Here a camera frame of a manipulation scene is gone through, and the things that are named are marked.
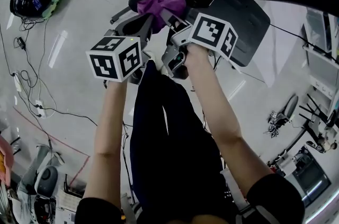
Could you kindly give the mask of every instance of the purple cloth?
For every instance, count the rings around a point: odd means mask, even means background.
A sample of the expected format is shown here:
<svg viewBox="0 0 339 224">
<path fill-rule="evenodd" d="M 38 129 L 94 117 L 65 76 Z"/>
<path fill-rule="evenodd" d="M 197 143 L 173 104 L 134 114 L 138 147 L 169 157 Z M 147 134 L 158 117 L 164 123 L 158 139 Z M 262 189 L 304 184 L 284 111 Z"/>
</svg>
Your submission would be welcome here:
<svg viewBox="0 0 339 224">
<path fill-rule="evenodd" d="M 166 26 L 164 20 L 160 17 L 160 12 L 163 8 L 169 10 L 178 17 L 184 12 L 186 8 L 185 0 L 141 0 L 138 2 L 138 13 L 151 13 L 154 15 L 152 28 L 153 34 L 160 32 Z"/>
</svg>

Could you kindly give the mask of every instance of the tile floor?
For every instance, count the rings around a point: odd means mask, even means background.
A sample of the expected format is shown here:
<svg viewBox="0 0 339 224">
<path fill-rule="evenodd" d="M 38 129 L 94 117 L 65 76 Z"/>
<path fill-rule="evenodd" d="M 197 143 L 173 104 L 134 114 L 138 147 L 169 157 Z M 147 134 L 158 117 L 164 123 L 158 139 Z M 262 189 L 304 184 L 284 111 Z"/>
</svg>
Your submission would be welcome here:
<svg viewBox="0 0 339 224">
<path fill-rule="evenodd" d="M 9 1 L 0 0 L 0 24 L 8 61 L 11 71 L 28 70 L 25 53 L 21 49 L 14 49 L 12 45 L 15 37 L 24 38 L 25 33 L 19 31 L 20 19 L 11 17 Z M 42 60 L 40 77 L 47 84 L 58 110 L 98 120 L 105 89 L 100 80 L 93 78 L 85 51 L 93 47 L 107 29 L 112 28 L 109 22 L 111 16 L 124 8 L 127 1 L 63 0 L 58 11 L 49 20 L 46 26 L 46 54 Z M 43 54 L 43 37 L 44 24 L 37 24 L 31 30 L 27 41 L 29 58 L 35 69 Z M 159 61 L 165 49 L 166 38 L 167 30 L 164 29 L 152 37 L 147 47 Z M 34 155 L 36 143 L 47 143 L 47 138 L 45 133 L 36 127 L 37 121 L 19 98 L 13 78 L 7 72 L 3 48 L 0 50 L 0 120 L 2 124 L 11 127 L 11 134 L 6 137 L 8 140 L 13 140 L 17 135 L 22 138 L 22 152 L 15 156 L 13 168 L 21 175 Z M 267 130 L 266 119 L 271 110 L 278 111 L 293 92 L 302 96 L 309 87 L 308 69 L 301 67 L 305 59 L 306 54 L 301 48 L 301 42 L 298 42 L 272 88 L 267 88 L 259 80 L 239 74 L 223 60 L 219 64 L 217 75 L 226 96 L 231 98 L 230 102 L 238 115 L 243 135 L 264 161 L 274 157 L 299 133 L 300 129 L 288 125 L 275 139 L 263 135 Z M 202 117 L 197 97 L 194 92 L 190 92 L 189 79 L 180 83 L 187 89 L 198 116 Z M 234 91 L 239 86 L 241 88 L 235 94 Z M 128 86 L 124 114 L 124 120 L 128 124 L 132 124 L 129 113 L 135 102 L 137 88 L 132 84 Z M 38 97 L 37 88 L 34 89 L 33 95 L 32 99 Z M 41 89 L 41 99 L 45 106 L 54 106 L 44 87 Z M 53 137 L 54 148 L 60 151 L 65 159 L 66 164 L 61 171 L 69 175 L 69 183 L 85 182 L 91 163 L 90 156 L 93 154 L 95 126 L 87 119 L 61 114 L 54 114 L 45 120 L 39 119 L 39 122 Z M 301 125 L 302 121 L 296 118 L 294 124 Z M 121 176 L 122 192 L 125 192 L 128 190 L 128 182 L 124 166 Z"/>
</svg>

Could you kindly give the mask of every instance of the cable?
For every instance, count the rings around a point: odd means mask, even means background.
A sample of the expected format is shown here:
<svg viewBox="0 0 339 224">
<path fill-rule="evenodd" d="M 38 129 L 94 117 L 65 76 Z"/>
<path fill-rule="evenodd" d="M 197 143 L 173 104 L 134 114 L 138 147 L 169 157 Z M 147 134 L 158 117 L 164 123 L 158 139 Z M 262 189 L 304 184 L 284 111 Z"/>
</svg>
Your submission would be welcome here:
<svg viewBox="0 0 339 224">
<path fill-rule="evenodd" d="M 219 57 L 218 57 L 218 60 L 215 62 L 214 67 L 213 67 L 214 71 L 217 70 L 217 67 L 218 67 L 218 65 L 219 65 L 219 62 L 220 62 L 221 58 L 222 58 L 222 56 L 219 56 Z"/>
<path fill-rule="evenodd" d="M 28 111 L 30 112 L 30 114 L 35 118 L 35 120 L 37 121 L 38 125 L 40 126 L 41 130 L 46 134 L 46 136 L 48 137 L 48 143 L 49 143 L 49 148 L 51 149 L 52 151 L 52 142 L 49 138 L 49 135 L 46 133 L 46 131 L 43 129 L 43 127 L 41 126 L 40 122 L 38 121 L 37 117 L 39 116 L 36 115 L 30 108 L 29 108 L 29 105 L 27 105 L 26 101 L 22 98 L 21 94 L 18 92 L 18 95 L 20 97 L 20 99 L 24 102 L 24 104 L 26 105 Z"/>
<path fill-rule="evenodd" d="M 295 126 L 293 125 L 293 122 L 292 122 L 292 121 L 290 121 L 290 123 L 292 124 L 292 127 L 293 127 L 293 128 L 303 128 L 303 126 L 295 127 Z"/>
<path fill-rule="evenodd" d="M 37 79 L 35 80 L 35 84 L 31 87 L 31 88 L 34 88 L 34 87 L 37 85 L 39 76 L 38 76 L 37 72 L 35 71 L 35 69 L 33 68 L 32 64 L 31 64 L 30 61 L 29 61 L 28 53 L 27 53 L 26 48 L 24 48 L 24 51 L 25 51 L 25 53 L 26 53 L 27 63 L 31 66 L 31 68 L 32 68 L 32 70 L 33 70 L 35 76 L 37 77 Z"/>
<path fill-rule="evenodd" d="M 21 24 L 19 26 L 19 31 L 29 31 L 31 30 L 37 23 L 43 23 L 45 20 L 35 21 L 35 20 L 28 20 L 26 18 L 21 18 Z"/>
<path fill-rule="evenodd" d="M 43 83 L 43 85 L 45 86 L 45 88 L 46 88 L 46 90 L 47 90 L 49 96 L 52 98 L 52 100 L 53 100 L 53 102 L 54 102 L 54 109 L 57 109 L 57 103 L 55 102 L 55 100 L 54 100 L 52 94 L 50 93 L 50 91 L 49 91 L 47 85 L 46 85 L 46 84 L 44 83 L 44 81 L 41 80 L 40 78 L 39 78 L 39 80 L 40 80 L 40 87 L 39 87 L 39 98 L 38 98 L 38 100 L 40 100 L 41 83 Z M 55 112 L 56 112 L 56 111 L 53 111 L 52 115 L 49 115 L 49 116 L 47 116 L 47 117 L 44 118 L 44 119 L 49 119 L 49 118 L 51 118 L 51 117 L 55 114 Z"/>
<path fill-rule="evenodd" d="M 283 29 L 283 28 L 277 27 L 277 26 L 275 26 L 275 25 L 273 25 L 273 24 L 271 24 L 271 23 L 270 23 L 270 25 L 273 26 L 273 27 L 275 27 L 275 28 L 278 28 L 278 29 L 280 29 L 281 31 L 284 31 L 284 32 L 286 32 L 286 33 L 288 33 L 288 34 L 290 34 L 290 35 L 294 35 L 295 37 L 297 37 L 297 38 L 299 38 L 299 39 L 302 39 L 304 42 L 306 42 L 307 44 L 311 45 L 314 49 L 316 49 L 316 50 L 322 52 L 326 57 L 332 59 L 333 61 L 336 62 L 336 64 L 339 65 L 339 61 L 336 60 L 333 56 L 331 56 L 330 54 L 328 54 L 327 52 L 325 52 L 323 49 L 319 48 L 318 46 L 316 46 L 316 45 L 310 43 L 308 40 L 304 39 L 302 36 L 297 35 L 297 34 L 294 34 L 294 33 L 292 33 L 292 32 L 289 32 L 289 31 L 287 31 L 287 30 L 285 30 L 285 29 Z"/>
<path fill-rule="evenodd" d="M 123 128 L 124 128 L 124 131 L 125 131 L 125 134 L 123 135 L 123 142 L 122 142 L 122 157 L 123 157 L 123 161 L 125 163 L 125 167 L 126 167 L 126 171 L 127 171 L 127 177 L 128 177 L 128 183 L 129 183 L 129 188 L 130 188 L 130 192 L 131 192 L 131 198 L 132 198 L 132 201 L 133 203 L 135 203 L 135 198 L 134 198 L 134 193 L 133 193 L 133 187 L 132 187 L 132 184 L 131 184 L 131 178 L 130 178 L 130 175 L 129 175 L 129 170 L 128 170 L 128 166 L 127 166 L 127 161 L 126 161 L 126 155 L 125 155 L 125 145 L 126 145 L 126 140 L 128 139 L 128 134 L 127 134 L 127 131 L 126 131 L 126 124 L 124 123 L 124 121 L 122 121 L 122 125 L 123 125 Z"/>
<path fill-rule="evenodd" d="M 216 58 L 216 54 L 213 52 L 213 57 L 214 57 L 214 66 L 213 69 L 215 69 L 216 64 L 217 64 L 217 58 Z"/>
<path fill-rule="evenodd" d="M 44 57 L 45 52 L 46 52 L 46 27 L 47 27 L 48 21 L 49 21 L 49 19 L 44 24 L 44 29 L 43 29 L 43 53 L 42 53 L 42 56 L 41 56 L 41 59 L 40 59 L 40 63 L 39 63 L 38 76 L 40 76 L 41 63 L 42 63 L 43 57 Z"/>
<path fill-rule="evenodd" d="M 203 126 L 203 129 L 204 129 L 205 131 L 207 131 L 206 117 L 205 117 L 205 113 L 204 113 L 203 110 L 202 110 L 202 116 L 203 116 L 203 119 L 202 119 L 202 126 Z"/>
<path fill-rule="evenodd" d="M 55 112 L 57 112 L 59 114 L 62 114 L 62 115 L 72 115 L 72 116 L 76 116 L 76 117 L 79 117 L 79 118 L 86 118 L 86 119 L 90 120 L 94 125 L 97 126 L 97 124 L 92 119 L 90 119 L 87 116 L 82 116 L 82 115 L 76 115 L 76 114 L 72 114 L 72 113 L 61 112 L 61 111 L 58 111 L 58 110 L 56 110 L 54 108 L 43 108 L 41 105 L 37 105 L 37 104 L 34 105 L 34 107 L 40 108 L 40 109 L 44 109 L 44 110 L 54 110 Z"/>
<path fill-rule="evenodd" d="M 4 49 L 4 55 L 5 55 L 5 60 L 6 60 L 7 68 L 8 68 L 8 73 L 9 73 L 11 76 L 14 76 L 14 74 L 11 74 L 10 66 L 9 66 L 9 64 L 8 64 L 7 54 L 6 54 L 5 44 L 4 44 L 4 38 L 3 38 L 3 36 L 2 36 L 2 31 L 1 31 L 1 24 L 0 24 L 0 35 L 1 35 L 2 47 L 3 47 L 3 49 Z"/>
<path fill-rule="evenodd" d="M 126 124 L 126 123 L 124 123 L 124 122 L 122 122 L 125 126 L 128 126 L 128 127 L 133 127 L 133 125 L 128 125 L 128 124 Z"/>
<path fill-rule="evenodd" d="M 258 79 L 258 78 L 256 78 L 256 77 L 254 77 L 254 76 L 252 76 L 252 75 L 249 75 L 249 74 L 247 74 L 247 73 L 245 73 L 245 72 L 243 72 L 243 71 L 241 71 L 241 73 L 242 73 L 242 74 L 245 74 L 245 75 L 247 75 L 247 76 L 249 76 L 249 77 L 252 77 L 252 78 L 254 78 L 254 79 L 256 79 L 256 80 L 258 80 L 258 81 L 260 81 L 260 82 L 262 82 L 262 83 L 265 83 L 264 81 L 262 81 L 262 80 L 260 80 L 260 79 Z"/>
</svg>

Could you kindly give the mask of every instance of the white shelf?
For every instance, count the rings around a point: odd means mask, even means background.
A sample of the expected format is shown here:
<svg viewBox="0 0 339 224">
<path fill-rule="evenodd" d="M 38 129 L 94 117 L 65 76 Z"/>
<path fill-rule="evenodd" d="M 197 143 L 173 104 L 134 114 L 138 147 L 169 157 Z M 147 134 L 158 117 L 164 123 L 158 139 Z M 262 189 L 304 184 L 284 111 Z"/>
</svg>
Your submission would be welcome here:
<svg viewBox="0 0 339 224">
<path fill-rule="evenodd" d="M 339 45 L 339 33 L 337 33 L 338 25 L 337 25 L 337 20 L 336 17 L 333 15 L 328 16 L 329 19 L 329 25 L 331 27 L 331 41 L 332 41 L 332 56 L 334 58 L 337 57 L 337 48 Z M 306 30 L 306 35 L 307 38 L 310 39 L 310 30 L 309 27 L 305 25 L 305 30 Z"/>
<path fill-rule="evenodd" d="M 331 105 L 330 105 L 329 111 L 328 111 L 328 118 L 332 114 L 332 112 L 334 111 L 335 105 L 337 104 L 338 100 L 339 100 L 339 90 L 336 92 L 333 100 L 331 101 Z"/>
<path fill-rule="evenodd" d="M 327 63 L 331 64 L 333 67 L 339 69 L 339 65 L 336 62 L 332 61 L 331 59 L 328 59 L 327 57 L 325 57 L 324 55 L 320 54 L 319 52 L 313 51 L 313 49 L 310 49 L 310 48 L 305 47 L 305 46 L 303 46 L 302 48 L 305 51 L 310 52 L 313 55 L 315 55 L 315 56 L 321 58 L 322 60 L 326 61 Z"/>
<path fill-rule="evenodd" d="M 309 8 L 307 10 L 305 30 L 309 42 L 328 52 L 323 12 Z"/>
<path fill-rule="evenodd" d="M 332 40 L 332 56 L 337 57 L 337 48 L 339 44 L 339 27 L 337 22 L 337 17 L 333 15 L 328 15 L 329 26 L 331 27 L 331 40 Z"/>
</svg>

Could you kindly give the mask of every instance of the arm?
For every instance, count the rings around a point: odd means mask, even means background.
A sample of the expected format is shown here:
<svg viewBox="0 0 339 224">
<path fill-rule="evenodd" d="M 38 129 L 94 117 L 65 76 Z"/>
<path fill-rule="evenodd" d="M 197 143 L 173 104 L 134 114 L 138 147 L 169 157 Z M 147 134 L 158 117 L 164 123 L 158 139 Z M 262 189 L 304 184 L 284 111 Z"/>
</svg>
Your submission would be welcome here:
<svg viewBox="0 0 339 224">
<path fill-rule="evenodd" d="M 109 82 L 96 128 L 94 156 L 84 198 L 120 208 L 120 148 L 127 82 Z"/>
<path fill-rule="evenodd" d="M 208 60 L 207 51 L 188 46 L 185 66 L 205 113 L 209 129 L 238 186 L 247 195 L 250 188 L 272 171 L 243 139 L 240 125 Z"/>
</svg>

